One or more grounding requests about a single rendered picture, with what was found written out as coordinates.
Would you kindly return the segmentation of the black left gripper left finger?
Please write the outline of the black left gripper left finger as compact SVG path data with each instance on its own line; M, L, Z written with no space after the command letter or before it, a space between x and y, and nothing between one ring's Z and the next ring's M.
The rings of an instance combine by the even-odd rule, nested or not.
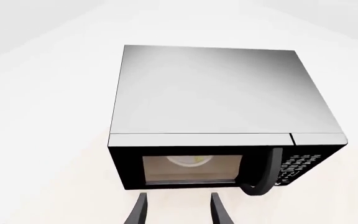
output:
M145 224L147 218L147 194L140 193L124 224Z

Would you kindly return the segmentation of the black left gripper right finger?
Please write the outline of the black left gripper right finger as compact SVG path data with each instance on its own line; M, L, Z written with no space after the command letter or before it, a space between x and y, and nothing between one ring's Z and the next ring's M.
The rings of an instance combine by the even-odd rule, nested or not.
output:
M216 192L211 193L210 210L213 224L234 224Z

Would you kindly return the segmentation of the yellow and white mug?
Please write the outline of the yellow and white mug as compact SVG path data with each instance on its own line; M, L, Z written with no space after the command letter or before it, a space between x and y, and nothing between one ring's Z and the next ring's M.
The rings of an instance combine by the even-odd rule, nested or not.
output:
M199 167L208 163L214 156L167 156L166 158L182 167Z

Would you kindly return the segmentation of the black microwave oven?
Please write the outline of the black microwave oven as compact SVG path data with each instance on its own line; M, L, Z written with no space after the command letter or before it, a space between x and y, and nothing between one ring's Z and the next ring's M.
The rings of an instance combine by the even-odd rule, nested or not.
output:
M108 149L126 190L255 186L276 147L286 186L347 143L292 50L124 46Z

